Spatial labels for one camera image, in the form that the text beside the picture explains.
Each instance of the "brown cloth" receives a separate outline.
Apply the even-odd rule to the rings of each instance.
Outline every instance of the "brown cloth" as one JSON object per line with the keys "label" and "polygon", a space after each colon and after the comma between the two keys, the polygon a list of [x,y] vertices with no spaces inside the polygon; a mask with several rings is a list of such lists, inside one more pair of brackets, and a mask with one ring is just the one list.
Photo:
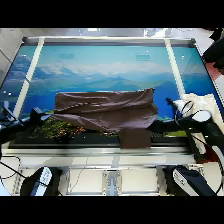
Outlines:
{"label": "brown cloth", "polygon": [[[119,135],[121,138],[125,136],[121,141],[121,148],[124,148],[130,129],[130,137],[134,130],[137,133],[143,129],[142,133],[146,133],[145,129],[157,119],[158,109],[153,103],[153,93],[154,89],[136,92],[58,93],[53,117],[86,129],[115,133],[122,131]],[[138,148],[138,136],[135,138],[135,148]],[[150,147],[146,134],[143,136],[139,147]]]}

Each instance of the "cloud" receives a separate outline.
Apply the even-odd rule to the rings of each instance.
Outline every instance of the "cloud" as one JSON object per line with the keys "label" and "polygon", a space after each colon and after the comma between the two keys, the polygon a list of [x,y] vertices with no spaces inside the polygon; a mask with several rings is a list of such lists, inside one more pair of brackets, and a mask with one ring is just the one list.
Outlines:
{"label": "cloud", "polygon": [[101,74],[104,76],[115,76],[121,73],[130,72],[144,72],[149,74],[157,74],[164,72],[172,72],[171,67],[165,67],[163,65],[154,62],[142,62],[142,63],[113,63],[113,64],[48,64],[39,66],[46,73],[54,73],[56,75],[65,74],[62,72],[63,68],[67,68],[73,73],[79,75],[94,75]]}

